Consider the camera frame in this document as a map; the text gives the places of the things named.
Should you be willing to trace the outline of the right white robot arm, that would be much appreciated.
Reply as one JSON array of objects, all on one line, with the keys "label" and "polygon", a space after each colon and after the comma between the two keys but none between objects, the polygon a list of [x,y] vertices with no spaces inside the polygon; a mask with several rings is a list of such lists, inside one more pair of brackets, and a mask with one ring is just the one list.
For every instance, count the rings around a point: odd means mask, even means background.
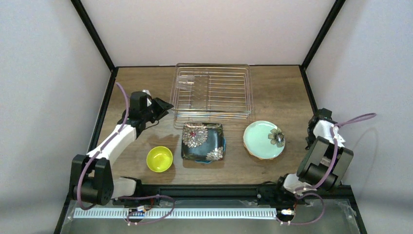
[{"label": "right white robot arm", "polygon": [[323,108],[314,113],[307,128],[307,153],[297,172],[282,178],[282,191],[302,196],[305,192],[330,191],[339,186],[354,152],[344,146],[336,124],[332,111]]}]

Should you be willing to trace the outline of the black floral square plate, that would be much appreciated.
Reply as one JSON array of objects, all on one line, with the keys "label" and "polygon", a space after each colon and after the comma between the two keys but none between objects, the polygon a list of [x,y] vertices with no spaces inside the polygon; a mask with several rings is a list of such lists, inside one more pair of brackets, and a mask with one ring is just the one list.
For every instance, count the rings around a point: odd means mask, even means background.
[{"label": "black floral square plate", "polygon": [[206,160],[209,152],[223,145],[224,128],[220,123],[185,122],[182,131],[181,158]]}]

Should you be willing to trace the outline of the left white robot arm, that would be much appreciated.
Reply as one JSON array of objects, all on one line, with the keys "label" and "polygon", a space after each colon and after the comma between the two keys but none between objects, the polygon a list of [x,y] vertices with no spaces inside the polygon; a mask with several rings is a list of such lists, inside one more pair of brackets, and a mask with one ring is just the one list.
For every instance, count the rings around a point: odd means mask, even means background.
[{"label": "left white robot arm", "polygon": [[145,91],[133,92],[126,99],[126,109],[111,134],[96,148],[72,160],[69,195],[83,209],[86,209],[84,203],[103,206],[112,199],[135,194],[138,180],[114,179],[112,166],[147,128],[148,122],[158,122],[173,108],[172,104],[152,98]]}]

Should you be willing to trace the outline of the clear plastic glass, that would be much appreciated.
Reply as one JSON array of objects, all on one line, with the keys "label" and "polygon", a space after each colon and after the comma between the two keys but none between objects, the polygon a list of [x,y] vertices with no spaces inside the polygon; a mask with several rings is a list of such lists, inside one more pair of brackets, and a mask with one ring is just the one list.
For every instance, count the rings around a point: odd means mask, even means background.
[{"label": "clear plastic glass", "polygon": [[184,91],[192,91],[195,84],[195,75],[179,75],[176,79],[176,88]]}]

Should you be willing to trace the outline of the metal wire dish rack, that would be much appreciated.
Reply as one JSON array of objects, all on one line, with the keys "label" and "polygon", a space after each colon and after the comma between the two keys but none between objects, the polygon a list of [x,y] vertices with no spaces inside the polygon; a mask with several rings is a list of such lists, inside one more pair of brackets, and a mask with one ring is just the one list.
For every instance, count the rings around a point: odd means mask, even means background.
[{"label": "metal wire dish rack", "polygon": [[[192,91],[176,88],[179,75],[195,75]],[[178,63],[170,102],[181,117],[247,118],[253,110],[250,66]]]}]

